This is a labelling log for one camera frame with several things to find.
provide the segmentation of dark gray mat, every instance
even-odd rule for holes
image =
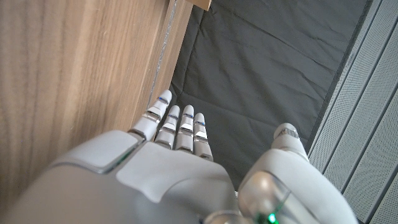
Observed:
[[[237,188],[292,123],[306,146],[366,0],[213,0],[194,7],[170,90],[206,119]]]

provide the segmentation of perforated metal panel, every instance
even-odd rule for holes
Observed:
[[[310,155],[310,162],[321,172],[324,171],[330,160],[345,125],[394,28],[398,16],[398,1],[384,0],[379,7],[380,10],[383,13],[376,14]]]
[[[334,105],[335,101],[336,101],[336,97],[338,95],[338,93],[340,92],[341,86],[343,85],[345,78],[349,72],[349,70],[351,69],[351,66],[353,64],[354,59],[356,58],[359,48],[362,46],[362,42],[366,36],[366,34],[368,33],[369,27],[374,19],[374,17],[376,16],[376,12],[379,9],[379,5],[381,3],[381,0],[374,0],[369,8],[368,14],[366,15],[366,18],[362,24],[362,28],[358,33],[358,36],[356,37],[355,43],[353,45],[353,48],[351,49],[351,52],[349,53],[349,57],[347,59],[347,62],[343,68],[343,71],[341,72],[341,76],[340,79],[338,80],[335,90],[330,98],[329,104],[326,107],[326,111],[325,111],[325,115],[322,118],[322,121],[320,123],[320,128],[317,130],[317,133],[315,135],[313,144],[311,145],[311,149],[309,152],[309,155],[311,155],[313,148],[315,146],[315,143],[318,140],[319,134],[323,128],[323,126],[325,125],[326,119],[330,114],[330,110],[332,108],[332,106]]]
[[[366,148],[344,197],[362,222],[368,222],[398,165],[398,92]]]
[[[386,195],[376,210],[371,224],[398,222],[398,175],[389,187]]]
[[[339,190],[346,185],[395,92],[398,63],[391,62],[398,62],[397,52],[398,28],[391,35],[324,173]]]

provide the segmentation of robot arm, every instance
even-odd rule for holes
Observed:
[[[152,142],[171,96],[164,91],[127,133],[104,133],[58,158],[2,222],[356,223],[339,191],[308,162],[291,124],[277,128],[238,199],[192,106],[181,116],[171,107]]]

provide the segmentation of green led light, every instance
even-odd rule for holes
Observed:
[[[270,223],[278,223],[278,221],[276,220],[276,217],[275,217],[275,214],[274,214],[274,213],[271,213],[271,214],[268,216],[268,220],[269,220]]]

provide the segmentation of wooden wall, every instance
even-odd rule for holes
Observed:
[[[184,0],[0,1],[0,212],[57,156],[127,131],[169,87],[191,9]]]

